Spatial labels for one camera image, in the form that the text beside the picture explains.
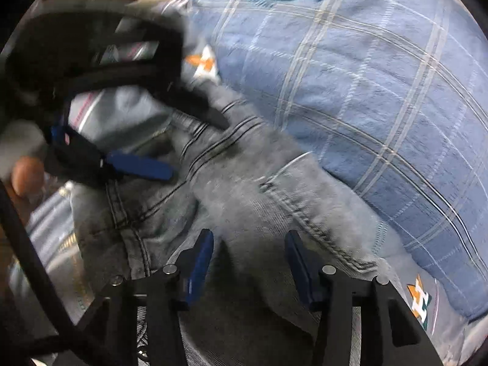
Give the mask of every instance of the metal screw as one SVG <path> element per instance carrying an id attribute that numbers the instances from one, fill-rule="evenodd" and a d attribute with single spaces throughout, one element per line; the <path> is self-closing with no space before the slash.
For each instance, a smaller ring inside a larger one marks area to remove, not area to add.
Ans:
<path id="1" fill-rule="evenodd" d="M 124 277 L 122 275 L 116 275 L 110 281 L 112 286 L 119 286 L 122 282 L 124 282 Z"/>
<path id="2" fill-rule="evenodd" d="M 147 346 L 137 347 L 137 356 L 140 360 L 147 362 L 149 360 L 147 357 Z"/>
<path id="3" fill-rule="evenodd" d="M 178 267 L 175 266 L 174 264 L 167 264 L 163 267 L 163 272 L 166 275 L 174 274 L 176 271 L 178 271 Z"/>
<path id="4" fill-rule="evenodd" d="M 324 265 L 322 267 L 322 272 L 327 275 L 334 275 L 336 273 L 336 269 L 333 265 Z"/>
<path id="5" fill-rule="evenodd" d="M 376 277 L 376 281 L 377 283 L 379 283 L 380 285 L 388 285 L 390 280 L 385 276 L 385 275 L 378 275 Z"/>

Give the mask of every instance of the finger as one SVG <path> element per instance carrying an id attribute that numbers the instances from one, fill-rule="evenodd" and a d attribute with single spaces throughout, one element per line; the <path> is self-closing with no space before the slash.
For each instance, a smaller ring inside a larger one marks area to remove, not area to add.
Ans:
<path id="1" fill-rule="evenodd" d="M 10 200 L 14 204 L 15 209 L 19 214 L 20 220 L 22 220 L 22 223 L 26 225 L 32 212 L 29 201 L 25 198 L 21 198 L 20 196 L 18 196 L 18 194 L 14 191 L 13 187 L 10 184 L 5 183 L 4 185 L 7 190 L 8 196 L 10 197 Z"/>
<path id="2" fill-rule="evenodd" d="M 38 193 L 44 186 L 44 164 L 38 158 L 21 157 L 14 165 L 11 182 L 21 198 Z"/>

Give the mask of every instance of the plaid fabric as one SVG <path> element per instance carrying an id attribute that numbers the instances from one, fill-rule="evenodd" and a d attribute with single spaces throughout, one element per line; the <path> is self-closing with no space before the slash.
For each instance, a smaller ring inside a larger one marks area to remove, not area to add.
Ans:
<path id="1" fill-rule="evenodd" d="M 454 0 L 190 0 L 224 82 L 488 309 L 488 43 Z"/>

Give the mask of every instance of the jeans seam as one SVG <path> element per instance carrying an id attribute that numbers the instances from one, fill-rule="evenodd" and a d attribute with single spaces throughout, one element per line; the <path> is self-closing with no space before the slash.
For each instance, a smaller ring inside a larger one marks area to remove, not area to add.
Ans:
<path id="1" fill-rule="evenodd" d="M 114 181 L 109 181 L 106 184 L 105 189 L 108 205 L 110 207 L 110 213 L 112 214 L 112 219 L 114 222 L 114 229 L 118 230 L 128 224 L 127 215 L 124 213 L 123 217 L 120 216 L 119 199 L 114 199 L 114 197 L 117 196 L 117 194 L 114 194 L 116 192 Z"/>
<path id="2" fill-rule="evenodd" d="M 230 102 L 228 105 L 226 105 L 224 108 L 222 108 L 222 110 L 220 112 L 225 113 L 228 110 L 230 110 L 232 107 L 234 107 L 235 105 L 242 104 L 243 102 L 244 102 L 244 100 L 242 100 L 242 99 L 234 100 L 233 102 Z"/>
<path id="3" fill-rule="evenodd" d="M 248 117 L 246 118 L 244 121 L 240 122 L 238 125 L 236 125 L 232 132 L 230 132 L 227 136 L 225 136 L 224 138 L 220 139 L 218 142 L 206 147 L 203 151 L 201 151 L 196 157 L 195 159 L 192 161 L 192 163 L 190 164 L 189 168 L 188 168 L 188 173 L 186 174 L 186 177 L 188 179 L 189 176 L 191 180 L 194 176 L 194 174 L 191 174 L 191 172 L 194 170 L 194 167 L 195 165 L 199 162 L 199 160 L 203 159 L 209 152 L 211 152 L 212 150 L 215 150 L 217 149 L 220 145 L 222 144 L 225 144 L 229 139 L 231 139 L 238 131 L 240 128 L 242 128 L 243 126 L 245 126 L 247 123 L 255 120 L 255 119 L 259 119 L 259 117 L 257 116 L 251 116 L 251 117 Z"/>
<path id="4" fill-rule="evenodd" d="M 386 239 L 386 232 L 388 231 L 388 224 L 385 223 L 384 221 L 380 221 L 380 224 L 378 224 L 378 227 L 376 229 L 376 235 L 374 238 L 374 244 L 371 247 L 371 252 L 375 256 L 378 254 L 380 251 L 381 247 L 385 243 Z"/>
<path id="5" fill-rule="evenodd" d="M 114 211 L 114 207 L 112 205 L 112 199 L 110 197 L 110 190 L 109 190 L 109 186 L 110 186 L 110 182 L 106 183 L 105 184 L 105 194 L 106 194 L 106 197 L 107 197 L 107 201 L 108 201 L 108 207 L 110 208 L 110 214 L 112 215 L 112 221 L 114 222 L 114 229 L 117 229 L 118 226 L 119 226 L 119 223 L 118 223 L 118 218 L 117 216 L 115 216 L 115 211 Z M 109 228 L 105 228 L 103 230 L 98 230 L 94 233 L 92 233 L 92 235 L 94 234 L 98 234 L 98 233 L 101 233 L 101 232 L 105 232 L 107 230 L 110 230 Z"/>
<path id="6" fill-rule="evenodd" d="M 139 245 L 140 248 L 140 253 L 141 253 L 141 258 L 142 258 L 142 265 L 144 267 L 144 275 L 149 276 L 150 271 L 149 271 L 149 256 L 148 256 L 148 251 L 146 249 L 146 246 L 144 245 L 144 241 L 138 234 L 138 230 L 134 227 L 135 221 L 130 220 L 127 211 L 124 208 L 124 203 L 122 202 L 122 199 L 120 197 L 120 191 L 119 191 L 119 183 L 118 181 L 115 182 L 115 193 L 117 195 L 117 199 L 119 200 L 120 204 L 120 209 L 122 213 L 125 216 L 125 220 L 127 221 L 128 228 L 132 231 L 132 234 L 134 238 L 136 239 L 137 244 Z"/>
<path id="7" fill-rule="evenodd" d="M 208 125 L 202 125 L 201 127 L 198 128 L 198 130 L 195 131 L 195 133 L 193 134 L 193 137 L 183 147 L 183 151 L 181 152 L 181 156 L 180 156 L 180 161 L 183 161 L 183 159 L 185 158 L 186 152 L 188 151 L 190 146 L 200 138 L 200 136 L 202 135 L 203 132 L 205 132 L 205 129 L 207 127 L 208 127 Z"/>
<path id="8" fill-rule="evenodd" d="M 148 218 L 150 218 L 151 216 L 153 216 L 160 209 L 160 207 L 163 205 L 163 203 L 165 203 L 180 188 L 182 188 L 184 184 L 186 184 L 186 180 L 184 180 L 183 182 L 181 182 L 180 184 L 178 184 L 175 188 L 173 188 L 171 190 L 170 193 L 166 194 L 162 199 L 160 199 L 159 201 L 157 201 L 154 205 L 150 206 L 147 210 L 145 210 L 144 212 L 141 212 L 140 214 L 138 214 L 137 216 L 135 216 L 134 217 L 134 221 L 139 222 L 139 223 L 142 223 L 145 220 L 147 220 Z"/>
<path id="9" fill-rule="evenodd" d="M 202 169 L 202 167 L 204 167 L 208 162 L 210 162 L 211 160 L 213 160 L 215 157 L 219 156 L 220 154 L 222 154 L 225 150 L 227 150 L 230 146 L 234 145 L 235 143 L 237 143 L 237 141 L 242 138 L 245 134 L 247 134 L 250 130 L 252 129 L 255 129 L 256 127 L 258 126 L 261 126 L 263 125 L 264 123 L 262 121 L 259 121 L 259 122 L 256 122 L 255 124 L 251 125 L 249 128 L 247 128 L 244 132 L 242 132 L 239 136 L 237 136 L 235 139 L 233 139 L 230 143 L 226 144 L 221 150 L 217 151 L 214 155 L 211 155 L 208 159 L 204 160 L 198 167 L 194 168 L 193 169 L 193 172 L 190 173 L 190 170 L 188 171 L 188 174 L 187 174 L 187 179 L 189 181 L 192 181 L 193 178 L 195 177 L 195 175 L 200 171 L 200 169 Z M 231 139 L 231 136 L 227 137 L 225 139 L 225 141 Z M 204 153 L 202 153 L 200 156 L 199 156 L 199 159 L 201 159 L 204 154 L 208 154 L 208 152 L 214 150 L 215 147 L 209 147 Z"/>
<path id="10" fill-rule="evenodd" d="M 347 254 L 341 248 L 338 248 L 336 244 L 325 238 L 325 232 L 320 227 L 316 226 L 316 224 L 314 224 L 308 218 L 305 211 L 300 206 L 295 204 L 295 202 L 293 202 L 284 191 L 278 190 L 275 184 L 267 182 L 261 185 L 261 189 L 264 193 L 268 193 L 273 199 L 275 199 L 278 204 L 286 206 L 285 209 L 291 212 L 291 214 L 297 218 L 299 222 L 301 222 L 301 225 L 306 229 L 306 231 L 309 232 L 309 234 L 311 234 L 314 238 L 318 238 L 320 243 L 322 243 L 330 253 L 339 258 L 343 263 L 353 267 L 358 272 L 369 271 L 377 267 L 375 262 L 363 262 L 353 259 L 351 255 Z"/>

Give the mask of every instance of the blue gripper pad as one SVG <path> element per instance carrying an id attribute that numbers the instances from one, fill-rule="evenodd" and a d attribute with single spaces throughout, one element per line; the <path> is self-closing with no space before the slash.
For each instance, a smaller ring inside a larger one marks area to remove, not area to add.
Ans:
<path id="1" fill-rule="evenodd" d="M 175 262 L 180 270 L 181 285 L 178 299 L 186 307 L 197 300 L 202 292 L 205 275 L 212 258 L 213 246 L 213 233 L 204 228 L 193 248 L 182 251 Z"/>
<path id="2" fill-rule="evenodd" d="M 173 176 L 173 168 L 170 165 L 134 154 L 110 152 L 106 157 L 106 162 L 120 173 L 148 180 L 168 181 Z"/>
<path id="3" fill-rule="evenodd" d="M 326 298 L 319 276 L 324 263 L 317 253 L 305 248 L 295 230 L 285 235 L 285 254 L 300 301 L 315 311 Z"/>

